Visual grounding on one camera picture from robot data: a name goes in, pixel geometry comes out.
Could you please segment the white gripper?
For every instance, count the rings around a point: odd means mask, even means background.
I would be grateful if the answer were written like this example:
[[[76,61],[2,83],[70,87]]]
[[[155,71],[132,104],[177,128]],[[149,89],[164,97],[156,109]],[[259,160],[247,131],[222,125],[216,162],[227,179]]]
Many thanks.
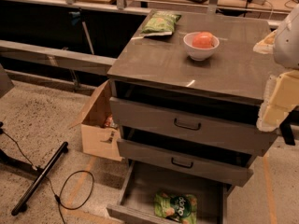
[[[253,47],[255,52],[272,54],[286,68],[299,69],[299,5],[276,31],[271,32]],[[299,106],[299,71],[291,70],[278,77],[268,78],[263,103],[258,113],[257,128],[273,132]]]

